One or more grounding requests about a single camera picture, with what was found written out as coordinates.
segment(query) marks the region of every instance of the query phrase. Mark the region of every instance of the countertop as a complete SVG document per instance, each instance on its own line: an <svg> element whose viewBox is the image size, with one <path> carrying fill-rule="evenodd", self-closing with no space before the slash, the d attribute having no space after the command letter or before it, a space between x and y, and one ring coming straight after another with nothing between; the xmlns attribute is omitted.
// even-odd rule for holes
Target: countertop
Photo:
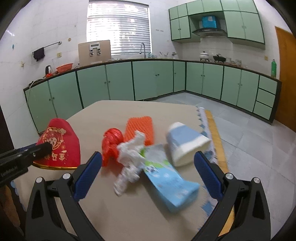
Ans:
<svg viewBox="0 0 296 241"><path fill-rule="evenodd" d="M76 67L74 69L71 69L71 70L62 72L60 74L56 74L54 76L51 76L49 78L44 78L44 79L37 80L37 81L34 82L34 84L32 85L32 87L34 87L34 86L36 86L38 84L41 84L41 83L43 83L45 81L48 81L48 80L50 80L52 78L55 78L55 77L58 77L58 76L61 76L61 75L64 75L64 74L68 74L68 73L71 73L71 72L74 72L74 71L78 71L78 70L81 70L81 69L87 69L87 68L96 67L96 66L105 65L105 64L115 64L115 63L124 63L124 62L132 62L132 61L181 61L181 62L194 62L194 63L216 64L216 65L222 65L222 66L227 66L227 67L231 67L231 68L246 70L246 71L249 71L249 72L252 72L252 73L255 73L255 74L259 74L259 75L265 76L265 77L267 77L269 79L272 79L272 80L275 80L277 82L280 82L280 80L278 80L276 78L273 78L273 77L271 77L269 75L262 74L260 72L254 71L254 70L246 69L246 68L235 66L235 65L231 65L231 64L222 64L222 63L206 62L206 61L171 59L171 58L146 58L146 59L143 59L143 58L134 58L134 59L120 59L120 60L114 60L114 61L107 61L107 62L102 62L102 63L97 63L97 64L86 65L86 66L82 66L82 67Z"/></svg>

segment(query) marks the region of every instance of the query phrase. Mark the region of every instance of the screw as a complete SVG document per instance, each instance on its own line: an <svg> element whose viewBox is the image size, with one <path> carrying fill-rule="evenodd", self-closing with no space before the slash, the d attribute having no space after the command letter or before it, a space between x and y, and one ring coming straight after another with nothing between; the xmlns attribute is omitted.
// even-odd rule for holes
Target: screw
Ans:
<svg viewBox="0 0 296 241"><path fill-rule="evenodd" d="M65 173L64 175L63 175L63 178L64 179L69 179L71 177L71 174L70 173Z"/></svg>
<svg viewBox="0 0 296 241"><path fill-rule="evenodd" d="M42 182L42 177L38 177L38 178L36 178L36 182L37 182L37 183Z"/></svg>
<svg viewBox="0 0 296 241"><path fill-rule="evenodd" d="M229 180L233 179L233 175L231 173L226 173L225 177Z"/></svg>
<svg viewBox="0 0 296 241"><path fill-rule="evenodd" d="M255 182L255 183L260 183L260 179L259 179L259 178L257 178L257 177L254 177L254 179L253 179L253 180L254 180L254 182Z"/></svg>

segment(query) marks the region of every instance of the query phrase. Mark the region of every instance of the orange sponge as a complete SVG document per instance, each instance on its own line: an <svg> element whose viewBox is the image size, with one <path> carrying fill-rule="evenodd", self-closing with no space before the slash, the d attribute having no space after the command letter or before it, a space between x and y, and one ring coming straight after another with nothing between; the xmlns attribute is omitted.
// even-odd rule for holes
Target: orange sponge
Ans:
<svg viewBox="0 0 296 241"><path fill-rule="evenodd" d="M124 133L124 142L133 139L135 137L135 131L140 131L145 134L146 146L154 144L154 131L152 118L150 116L129 118Z"/></svg>

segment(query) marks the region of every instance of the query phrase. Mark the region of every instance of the window blind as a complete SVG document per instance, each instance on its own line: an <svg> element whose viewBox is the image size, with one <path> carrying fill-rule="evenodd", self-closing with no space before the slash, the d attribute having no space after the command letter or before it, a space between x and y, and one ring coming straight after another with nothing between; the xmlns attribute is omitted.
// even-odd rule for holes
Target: window blind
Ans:
<svg viewBox="0 0 296 241"><path fill-rule="evenodd" d="M89 1L88 42L110 40L111 54L151 52L148 6L127 1Z"/></svg>

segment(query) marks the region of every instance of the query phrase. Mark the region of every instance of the kitchen cabinet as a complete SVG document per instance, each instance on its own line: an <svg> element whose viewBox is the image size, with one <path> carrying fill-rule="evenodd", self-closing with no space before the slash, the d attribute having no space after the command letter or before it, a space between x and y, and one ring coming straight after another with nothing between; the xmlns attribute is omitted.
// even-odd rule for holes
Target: kitchen cabinet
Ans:
<svg viewBox="0 0 296 241"><path fill-rule="evenodd" d="M157 97L157 84L153 61L133 61L135 100Z"/></svg>
<svg viewBox="0 0 296 241"><path fill-rule="evenodd" d="M110 99L104 65L79 70L77 76L84 108Z"/></svg>
<svg viewBox="0 0 296 241"><path fill-rule="evenodd" d="M193 2L186 3L188 15L198 14L204 12L202 0L196 0Z"/></svg>
<svg viewBox="0 0 296 241"><path fill-rule="evenodd" d="M222 11L220 0L202 0L205 12Z"/></svg>
<svg viewBox="0 0 296 241"><path fill-rule="evenodd" d="M176 6L176 7L173 7L173 8L170 8L169 13L170 13L170 20L187 16L188 13L187 13L186 3Z"/></svg>
<svg viewBox="0 0 296 241"><path fill-rule="evenodd" d="M186 90L202 93L203 65L202 63L187 62Z"/></svg>
<svg viewBox="0 0 296 241"><path fill-rule="evenodd" d="M171 20L170 29L172 40L191 37L188 16Z"/></svg>
<svg viewBox="0 0 296 241"><path fill-rule="evenodd" d="M173 62L151 61L153 65L157 96L173 92Z"/></svg>
<svg viewBox="0 0 296 241"><path fill-rule="evenodd" d="M223 81L223 66L204 64L202 94L220 99Z"/></svg>
<svg viewBox="0 0 296 241"><path fill-rule="evenodd" d="M225 11L225 22L227 28L227 36L229 38L245 39L244 23L242 21L241 12Z"/></svg>
<svg viewBox="0 0 296 241"><path fill-rule="evenodd" d="M231 67L224 67L224 78L221 100L237 105L239 95L239 86L241 79L241 70Z"/></svg>
<svg viewBox="0 0 296 241"><path fill-rule="evenodd" d="M266 90L272 94L276 94L277 82L260 75L259 88Z"/></svg>
<svg viewBox="0 0 296 241"><path fill-rule="evenodd" d="M257 89L258 89L259 75L242 70L242 77L239 88L239 97L237 106L250 112L253 111Z"/></svg>
<svg viewBox="0 0 296 241"><path fill-rule="evenodd" d="M271 111L272 111L272 108L256 101L253 113L269 120Z"/></svg>
<svg viewBox="0 0 296 241"><path fill-rule="evenodd" d="M48 81L58 118L68 119L82 110L75 72Z"/></svg>
<svg viewBox="0 0 296 241"><path fill-rule="evenodd" d="M174 92L185 90L185 62L174 61L173 69L174 69Z"/></svg>
<svg viewBox="0 0 296 241"><path fill-rule="evenodd" d="M237 0L221 0L224 11L239 11Z"/></svg>
<svg viewBox="0 0 296 241"><path fill-rule="evenodd" d="M253 0L237 0L237 3L239 5L239 9L242 12L253 12L258 13L255 3Z"/></svg>
<svg viewBox="0 0 296 241"><path fill-rule="evenodd" d="M131 62L106 65L111 100L135 100Z"/></svg>
<svg viewBox="0 0 296 241"><path fill-rule="evenodd" d="M46 81L26 90L25 95L37 131L39 133L45 131L50 120L57 117L48 82Z"/></svg>
<svg viewBox="0 0 296 241"><path fill-rule="evenodd" d="M259 15L251 12L241 12L241 14L246 39L264 43L263 30Z"/></svg>

